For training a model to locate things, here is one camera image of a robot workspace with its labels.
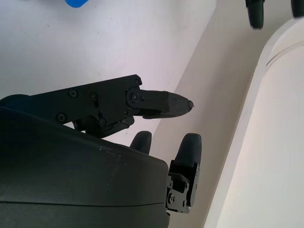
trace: black caster wheel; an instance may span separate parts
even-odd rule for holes
[[[264,0],[247,0],[246,6],[251,27],[262,29],[264,24]]]
[[[304,16],[304,0],[291,0],[291,9],[295,18]]]

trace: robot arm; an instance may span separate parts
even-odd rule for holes
[[[128,128],[134,115],[169,118],[193,107],[141,84],[133,75],[0,101],[0,227],[167,228],[167,211],[189,213],[199,135],[184,137],[170,168],[149,156],[149,132],[130,147],[100,139]]]

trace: white wall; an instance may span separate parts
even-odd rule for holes
[[[291,16],[289,1],[268,0],[264,29],[253,31],[245,1],[217,1],[176,89],[193,100],[195,107],[185,116],[162,120],[153,136],[151,154],[168,163],[185,134],[199,133],[203,139],[194,207],[188,215],[171,213],[171,227],[204,225],[259,56],[268,39]],[[215,226],[211,222],[208,228]]]
[[[299,47],[267,70],[218,228],[304,226],[303,60]]]
[[[0,99],[138,74],[173,92],[215,0],[0,1]],[[159,120],[137,118],[109,140],[129,145]]]

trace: white curved surface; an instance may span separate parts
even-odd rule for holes
[[[283,34],[287,34],[290,29],[297,25],[298,20],[290,20],[284,24],[267,42],[265,45],[261,57],[259,59],[258,65],[256,67],[254,76],[252,78],[244,106],[241,112],[240,119],[227,155],[227,159],[218,182],[218,186],[208,213],[208,217],[205,223],[205,228],[214,228],[219,225],[223,226],[222,223],[219,223],[221,217],[221,212],[224,207],[224,203],[228,194],[228,190],[233,178],[235,168],[237,165],[238,157],[240,155],[241,147],[243,140],[246,134],[247,126],[251,118],[251,114],[254,109],[256,102],[257,94],[262,82],[262,79],[266,73],[266,65],[273,57],[273,48],[280,41],[280,38]]]
[[[217,228],[304,226],[304,47],[267,71]]]
[[[174,92],[215,0],[0,1],[0,99],[138,74],[143,89]],[[110,138],[129,145],[159,120],[137,118]]]

